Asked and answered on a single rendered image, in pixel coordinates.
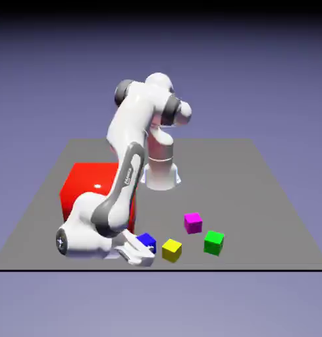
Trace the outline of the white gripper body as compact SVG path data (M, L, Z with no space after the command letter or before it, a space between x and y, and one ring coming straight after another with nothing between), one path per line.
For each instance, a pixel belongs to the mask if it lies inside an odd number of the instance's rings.
M150 267L155 259L153 246L145 246L127 229L115 238L115 250L136 267Z

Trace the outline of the small blue cube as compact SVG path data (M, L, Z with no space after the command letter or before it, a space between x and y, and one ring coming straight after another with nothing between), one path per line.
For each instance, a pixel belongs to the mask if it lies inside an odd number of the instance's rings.
M154 237L145 232L136 237L142 244L144 244L153 254L157 251L157 242Z

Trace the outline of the small yellow cube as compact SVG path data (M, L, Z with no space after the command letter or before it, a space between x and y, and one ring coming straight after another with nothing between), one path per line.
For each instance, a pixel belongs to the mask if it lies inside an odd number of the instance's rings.
M182 254L182 244L174 239L169 238L162 245L162 258L175 263Z

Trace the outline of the small magenta cube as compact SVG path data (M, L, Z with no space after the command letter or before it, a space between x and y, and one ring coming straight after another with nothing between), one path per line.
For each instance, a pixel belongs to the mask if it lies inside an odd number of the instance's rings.
M202 219L199 213L187 213L184 215L184 227L187 234L202 232Z

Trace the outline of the small green cube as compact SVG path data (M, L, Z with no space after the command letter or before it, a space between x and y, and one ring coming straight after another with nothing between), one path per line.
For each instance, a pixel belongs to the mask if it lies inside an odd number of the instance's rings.
M223 244L224 244L225 235L220 232L209 230L204 238L203 251L205 253L219 256Z

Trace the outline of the large red box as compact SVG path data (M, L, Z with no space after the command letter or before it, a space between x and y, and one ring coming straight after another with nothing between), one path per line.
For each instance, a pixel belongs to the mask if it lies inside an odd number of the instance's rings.
M60 192L64 223L56 233L61 243L118 238L134 233L135 195L140 157L121 163L76 163Z

